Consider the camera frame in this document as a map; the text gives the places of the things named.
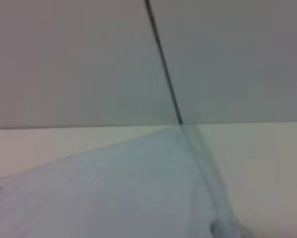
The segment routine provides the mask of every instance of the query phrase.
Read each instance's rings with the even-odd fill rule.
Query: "gray wall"
[[[151,0],[185,123],[297,121],[297,0]]]
[[[142,1],[0,0],[0,128],[172,123]]]

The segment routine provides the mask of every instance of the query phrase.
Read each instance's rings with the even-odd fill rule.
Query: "white wall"
[[[186,123],[297,121],[297,0],[152,0]]]
[[[0,0],[0,128],[176,122],[144,1]]]
[[[199,128],[239,221],[256,238],[297,238],[297,123]]]

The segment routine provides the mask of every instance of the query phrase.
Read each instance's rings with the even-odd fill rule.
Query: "white surface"
[[[297,238],[297,123],[199,128],[238,219],[256,238]]]
[[[168,126],[0,130],[0,178]]]
[[[212,238],[179,127],[0,179],[0,238]]]
[[[185,123],[297,121],[297,0],[151,0]]]
[[[0,0],[0,128],[173,123],[143,1]]]

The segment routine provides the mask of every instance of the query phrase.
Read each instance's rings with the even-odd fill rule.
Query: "thin black line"
[[[166,59],[165,59],[165,56],[164,56],[163,48],[162,48],[162,45],[161,45],[161,42],[160,42],[160,39],[159,39],[159,34],[158,34],[157,25],[156,25],[156,22],[155,22],[153,10],[152,10],[150,1],[149,0],[144,0],[144,1],[145,1],[145,6],[146,6],[146,9],[147,9],[147,12],[148,12],[149,21],[150,21],[150,24],[152,26],[154,38],[155,38],[155,41],[156,41],[156,44],[157,44],[158,52],[159,52],[159,55],[160,55],[160,57],[162,59],[163,69],[164,69],[164,72],[165,72],[166,81],[167,81],[167,85],[168,85],[168,88],[169,88],[169,91],[170,91],[170,95],[171,95],[171,98],[172,98],[172,101],[173,101],[173,104],[174,104],[177,120],[178,120],[179,124],[183,124],[182,116],[180,114],[177,99],[176,99],[176,96],[175,96],[174,87],[173,87],[172,81],[170,79],[169,71],[168,71],[168,68],[167,68],[167,63],[166,63]]]

